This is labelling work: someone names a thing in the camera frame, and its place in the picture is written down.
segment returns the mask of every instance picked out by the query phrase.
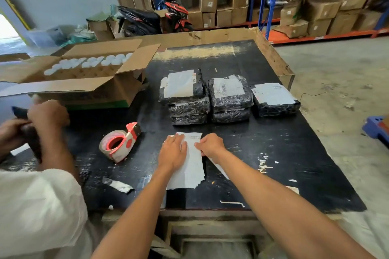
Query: gray floor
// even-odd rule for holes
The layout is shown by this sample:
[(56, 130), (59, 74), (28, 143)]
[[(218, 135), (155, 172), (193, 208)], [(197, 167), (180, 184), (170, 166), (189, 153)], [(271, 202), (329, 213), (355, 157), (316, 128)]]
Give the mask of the gray floor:
[[(296, 73), (292, 93), (304, 117), (367, 205), (365, 213), (344, 213), (340, 225), (379, 259), (389, 259), (389, 150), (361, 127), (368, 116), (389, 114), (388, 46), (389, 37), (380, 37), (277, 47)], [(0, 54), (54, 51), (0, 40)], [(213, 258), (247, 257), (238, 245), (189, 244), (187, 259), (206, 258), (199, 250)]]

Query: white shirt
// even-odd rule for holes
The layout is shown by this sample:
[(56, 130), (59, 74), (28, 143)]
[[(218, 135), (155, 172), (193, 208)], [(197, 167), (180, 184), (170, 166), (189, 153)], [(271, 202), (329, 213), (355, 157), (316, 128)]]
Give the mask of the white shirt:
[(81, 187), (70, 173), (0, 171), (0, 258), (90, 258), (87, 219)]

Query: tape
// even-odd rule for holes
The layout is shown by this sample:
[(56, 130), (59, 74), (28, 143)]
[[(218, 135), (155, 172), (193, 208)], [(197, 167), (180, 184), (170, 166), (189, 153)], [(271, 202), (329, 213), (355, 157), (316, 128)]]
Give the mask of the tape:
[(127, 157), (140, 134), (140, 127), (137, 122), (127, 124), (126, 128), (128, 132), (114, 130), (100, 141), (100, 151), (116, 163)]

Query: forearm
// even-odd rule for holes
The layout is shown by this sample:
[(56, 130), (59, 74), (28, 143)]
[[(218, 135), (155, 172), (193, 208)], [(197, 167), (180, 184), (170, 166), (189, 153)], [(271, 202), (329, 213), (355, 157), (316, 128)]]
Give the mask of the forearm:
[(373, 258), (292, 190), (228, 151), (221, 152), (218, 158), (263, 226), (292, 258)]
[(150, 183), (104, 237), (92, 259), (147, 258), (172, 172), (158, 168)]
[(50, 126), (36, 128), (42, 148), (41, 170), (61, 169), (69, 172), (78, 181), (73, 156), (63, 139), (62, 129)]

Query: hand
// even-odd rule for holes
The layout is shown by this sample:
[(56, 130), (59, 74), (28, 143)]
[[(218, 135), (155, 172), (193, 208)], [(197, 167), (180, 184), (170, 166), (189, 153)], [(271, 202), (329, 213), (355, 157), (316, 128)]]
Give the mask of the hand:
[(187, 143), (185, 135), (168, 136), (163, 142), (158, 157), (158, 168), (168, 168), (172, 173), (177, 171), (185, 162)]
[(220, 152), (226, 151), (223, 139), (218, 137), (215, 133), (210, 133), (196, 142), (194, 146), (201, 151), (202, 156), (211, 158), (215, 163), (219, 163), (217, 156)]
[(0, 126), (0, 159), (26, 143), (19, 129), (21, 125), (29, 122), (23, 119), (12, 119)]
[(62, 128), (70, 123), (66, 108), (53, 99), (33, 105), (28, 110), (27, 116), (37, 130), (47, 126), (51, 129)]

